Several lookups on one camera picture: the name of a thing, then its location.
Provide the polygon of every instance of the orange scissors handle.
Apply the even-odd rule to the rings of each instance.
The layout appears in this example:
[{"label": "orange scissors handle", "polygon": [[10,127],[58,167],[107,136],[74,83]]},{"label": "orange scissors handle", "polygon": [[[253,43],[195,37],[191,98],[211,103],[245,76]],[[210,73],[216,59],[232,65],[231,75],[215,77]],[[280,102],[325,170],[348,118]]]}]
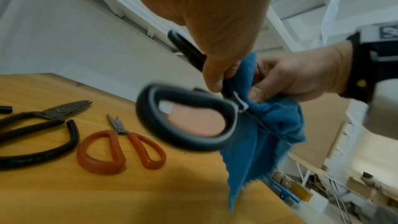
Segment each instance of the orange scissors handle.
[{"label": "orange scissors handle", "polygon": [[[166,153],[165,151],[155,142],[146,138],[142,135],[136,133],[129,133],[127,138],[133,144],[134,148],[137,150],[138,156],[141,159],[142,165],[149,170],[157,170],[162,168],[166,162]],[[153,160],[149,157],[147,150],[144,145],[141,143],[144,142],[150,147],[152,147],[160,156],[160,160]]]},{"label": "orange scissors handle", "polygon": [[[102,137],[107,137],[109,140],[113,162],[101,161],[87,154],[88,147]],[[86,137],[78,148],[77,157],[78,163],[83,169],[102,175],[117,174],[124,169],[126,164],[126,158],[120,148],[118,134],[114,130],[99,131]]]}]

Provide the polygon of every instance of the wrist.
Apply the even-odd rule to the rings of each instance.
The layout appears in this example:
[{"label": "wrist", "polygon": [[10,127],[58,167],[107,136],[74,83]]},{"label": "wrist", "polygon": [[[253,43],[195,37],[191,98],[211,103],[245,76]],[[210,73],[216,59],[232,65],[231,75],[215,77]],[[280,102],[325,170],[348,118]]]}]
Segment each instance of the wrist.
[{"label": "wrist", "polygon": [[352,43],[345,41],[334,46],[333,58],[335,60],[335,75],[331,88],[328,90],[330,93],[341,94],[346,90],[349,75],[352,67]]}]

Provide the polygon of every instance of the yellow wooden tabletop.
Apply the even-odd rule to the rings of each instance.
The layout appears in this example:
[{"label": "yellow wooden tabletop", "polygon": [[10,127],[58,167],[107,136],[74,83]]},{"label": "yellow wooden tabletop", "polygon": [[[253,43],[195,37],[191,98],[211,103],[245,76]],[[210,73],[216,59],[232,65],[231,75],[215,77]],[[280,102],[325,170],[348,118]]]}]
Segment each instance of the yellow wooden tabletop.
[{"label": "yellow wooden tabletop", "polygon": [[[0,223],[304,223],[262,182],[242,190],[231,214],[228,173],[220,154],[185,152],[158,141],[139,124],[131,101],[51,74],[3,75],[0,87],[0,105],[13,106],[14,112],[91,100],[89,110],[73,117],[80,141],[111,129],[106,120],[110,114],[119,116],[127,130],[159,143],[167,154],[162,169],[147,170],[132,144],[120,136],[127,162],[117,175],[83,170],[76,150],[47,163],[0,171]],[[64,124],[4,143],[0,156],[44,151],[68,138]],[[112,160],[106,139],[95,142],[89,154]]]}]

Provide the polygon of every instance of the black metal shears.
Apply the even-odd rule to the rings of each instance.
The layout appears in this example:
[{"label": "black metal shears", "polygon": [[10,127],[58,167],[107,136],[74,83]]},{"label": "black metal shears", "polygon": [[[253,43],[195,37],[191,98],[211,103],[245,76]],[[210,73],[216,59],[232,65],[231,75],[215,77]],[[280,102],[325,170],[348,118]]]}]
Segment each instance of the black metal shears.
[{"label": "black metal shears", "polygon": [[[186,56],[199,71],[203,70],[206,56],[175,31],[168,33],[169,40]],[[142,124],[161,140],[182,149],[193,151],[216,151],[228,146],[235,137],[239,113],[245,112],[247,103],[234,92],[224,80],[221,92],[224,99],[199,89],[186,90],[165,84],[150,84],[140,93],[136,113]],[[212,137],[191,135],[173,126],[159,110],[161,100],[219,112],[226,123],[224,130]]]},{"label": "black metal shears", "polygon": [[[19,136],[61,125],[65,123],[67,117],[89,108],[91,103],[92,102],[88,100],[71,102],[41,112],[21,112],[2,118],[0,119],[0,144]],[[1,131],[1,129],[6,126],[33,118],[44,119],[47,121],[18,129],[12,129],[9,131]],[[38,153],[0,157],[0,169],[17,168],[40,163],[56,158],[61,154],[73,149],[79,141],[79,131],[73,120],[67,121],[66,125],[70,134],[70,140],[67,143],[51,150]]]}]

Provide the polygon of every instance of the blue fabric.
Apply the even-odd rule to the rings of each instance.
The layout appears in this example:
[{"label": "blue fabric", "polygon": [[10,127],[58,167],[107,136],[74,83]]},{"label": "blue fabric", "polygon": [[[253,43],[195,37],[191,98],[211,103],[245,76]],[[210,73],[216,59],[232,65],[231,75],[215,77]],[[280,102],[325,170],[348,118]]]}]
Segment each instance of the blue fabric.
[{"label": "blue fabric", "polygon": [[220,151],[229,172],[231,212],[243,186],[269,175],[293,144],[305,141],[304,119],[298,102],[287,97],[274,97],[256,104],[247,99],[255,66],[256,54],[251,53],[242,61],[236,76],[227,83],[249,105],[247,111],[267,127],[265,131],[250,115],[241,114],[234,142]]}]

